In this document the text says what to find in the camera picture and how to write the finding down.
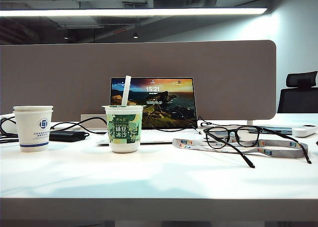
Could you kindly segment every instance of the white wall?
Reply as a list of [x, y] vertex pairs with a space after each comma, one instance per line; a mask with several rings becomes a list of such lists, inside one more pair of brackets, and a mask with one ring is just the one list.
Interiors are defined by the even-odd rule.
[[278, 106], [280, 90], [286, 88], [287, 74], [318, 70], [317, 0], [284, 0], [270, 14], [219, 23], [154, 41], [262, 39], [270, 39], [277, 46]]

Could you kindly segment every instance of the printed lanyard strap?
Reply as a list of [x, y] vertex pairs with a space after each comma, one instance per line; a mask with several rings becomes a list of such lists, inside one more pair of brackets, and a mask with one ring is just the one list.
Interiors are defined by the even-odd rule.
[[[252, 145], [253, 141], [241, 141], [243, 145]], [[237, 153], [233, 148], [229, 146], [225, 146], [220, 149], [220, 146], [224, 145], [222, 143], [213, 142], [210, 144], [219, 149], [214, 149], [209, 146], [206, 141], [201, 140], [186, 140], [186, 139], [173, 139], [172, 144], [181, 149], [190, 149], [190, 150], [200, 150], [200, 151], [214, 151], [214, 152], [226, 152], [226, 153]], [[254, 147], [242, 147], [239, 146], [238, 143], [231, 143], [237, 149], [239, 149], [242, 153], [250, 153], [250, 152], [259, 152], [267, 156], [271, 157], [287, 157], [287, 158], [301, 158], [304, 157], [304, 152], [300, 145], [294, 141], [283, 141], [283, 140], [258, 140]], [[308, 145], [301, 143], [308, 153]], [[265, 146], [278, 146], [284, 147], [287, 149], [271, 149], [265, 148]]]

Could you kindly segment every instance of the black charging cable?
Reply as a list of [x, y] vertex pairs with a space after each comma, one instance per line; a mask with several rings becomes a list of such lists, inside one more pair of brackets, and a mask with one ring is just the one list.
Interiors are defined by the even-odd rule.
[[66, 127], [66, 128], [63, 128], [63, 129], [59, 129], [59, 130], [60, 130], [60, 131], [63, 131], [63, 130], [71, 129], [71, 128], [75, 127], [75, 126], [80, 126], [81, 128], [85, 129], [86, 131], [88, 131], [88, 132], [90, 132], [90, 133], [92, 133], [92, 134], [106, 134], [106, 132], [94, 132], [94, 131], [91, 131], [91, 130], [85, 128], [83, 125], [81, 125], [81, 123], [84, 123], [84, 122], [87, 122], [87, 121], [93, 120], [93, 119], [99, 119], [99, 120], [103, 121], [103, 122], [105, 123], [106, 127], [107, 127], [107, 122], [106, 122], [103, 118], [100, 118], [100, 117], [91, 117], [91, 118], [88, 118], [88, 119], [84, 119], [84, 120], [82, 120], [82, 121], [80, 121], [80, 122], [78, 122], [78, 123], [74, 123], [74, 122], [60, 122], [60, 123], [58, 123], [58, 124], [53, 125], [53, 126], [51, 127], [51, 129], [55, 129], [55, 127], [58, 126], [58, 125], [60, 125], [60, 124], [72, 124], [72, 125], [69, 126], [69, 127]]
[[[10, 118], [2, 118], [0, 120], [0, 144], [6, 144], [6, 143], [15, 143], [15, 142], [18, 142], [19, 139], [18, 139], [18, 134], [12, 134], [12, 133], [7, 133], [5, 130], [3, 130], [2, 128], [2, 124], [5, 122], [5, 121], [11, 121], [12, 123], [16, 124], [15, 121], [11, 120], [13, 119], [14, 116], [10, 117]], [[88, 119], [85, 119], [85, 120], [82, 120], [78, 123], [74, 123], [74, 122], [60, 122], [58, 124], [55, 124], [53, 125], [50, 130], [54, 130], [56, 126], [60, 125], [60, 124], [72, 124], [71, 126], [69, 127], [66, 127], [66, 128], [63, 128], [63, 129], [59, 129], [60, 131], [64, 131], [64, 130], [67, 130], [67, 129], [70, 129], [70, 128], [73, 128], [75, 126], [80, 126], [81, 128], [85, 129], [86, 131], [88, 131], [89, 133], [93, 133], [93, 134], [106, 134], [106, 132], [94, 132], [94, 131], [91, 131], [87, 128], [85, 128], [83, 125], [81, 125], [81, 123], [84, 123], [84, 122], [87, 122], [89, 120], [93, 120], [93, 119], [99, 119], [101, 121], [103, 121], [106, 126], [107, 126], [107, 122], [100, 118], [100, 117], [92, 117], [92, 118], [88, 118]]]
[[2, 128], [2, 124], [5, 121], [10, 121], [10, 122], [16, 124], [16, 122], [12, 120], [13, 118], [14, 118], [14, 116], [9, 117], [9, 118], [2, 118], [0, 120], [0, 144], [15, 143], [15, 142], [19, 141], [18, 134], [7, 133]]
[[[166, 130], [166, 129], [160, 129], [160, 128], [157, 128], [156, 126], [154, 126], [152, 123], [151, 123], [151, 116], [156, 113], [156, 112], [161, 112], [161, 111], [174, 111], [174, 112], [177, 112], [181, 118], [183, 118], [188, 124], [189, 126], [185, 127], [185, 128], [181, 128], [181, 129], [177, 129], [177, 130]], [[182, 130], [185, 130], [185, 129], [194, 129], [195, 131], [197, 131], [199, 134], [202, 134], [200, 131], [197, 130], [197, 128], [191, 124], [191, 122], [189, 120], [187, 120], [185, 118], [185, 116], [179, 111], [179, 110], [176, 110], [176, 109], [172, 109], [172, 108], [160, 108], [160, 109], [156, 109], [154, 110], [153, 112], [151, 112], [148, 117], [147, 117], [147, 123], [153, 128], [153, 129], [156, 129], [156, 130], [159, 130], [159, 131], [163, 131], [163, 132], [169, 132], [169, 133], [172, 133], [172, 132], [178, 132], [178, 131], [182, 131]]]
[[200, 116], [200, 115], [199, 115], [198, 121], [199, 121], [199, 120], [202, 120], [202, 121], [203, 121], [203, 122], [200, 124], [201, 127], [208, 126], [208, 125], [216, 125], [216, 126], [232, 126], [232, 125], [233, 125], [233, 124], [222, 124], [222, 125], [220, 125], [220, 124], [214, 124], [214, 123], [211, 123], [211, 122], [208, 122], [208, 121], [204, 120], [204, 119], [202, 118], [202, 116]]

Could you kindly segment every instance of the desk divider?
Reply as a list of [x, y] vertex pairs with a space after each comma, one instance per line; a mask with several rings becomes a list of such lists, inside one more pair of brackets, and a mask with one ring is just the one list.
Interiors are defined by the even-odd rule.
[[270, 119], [276, 103], [272, 41], [0, 46], [1, 114], [54, 105], [53, 121], [104, 113], [110, 78], [194, 77], [197, 114]]

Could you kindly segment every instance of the power strip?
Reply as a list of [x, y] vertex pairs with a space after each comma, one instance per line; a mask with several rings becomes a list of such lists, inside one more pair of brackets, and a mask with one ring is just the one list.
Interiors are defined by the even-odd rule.
[[316, 125], [303, 125], [301, 127], [292, 128], [293, 136], [296, 137], [307, 137], [311, 134], [315, 134], [318, 131], [318, 126]]

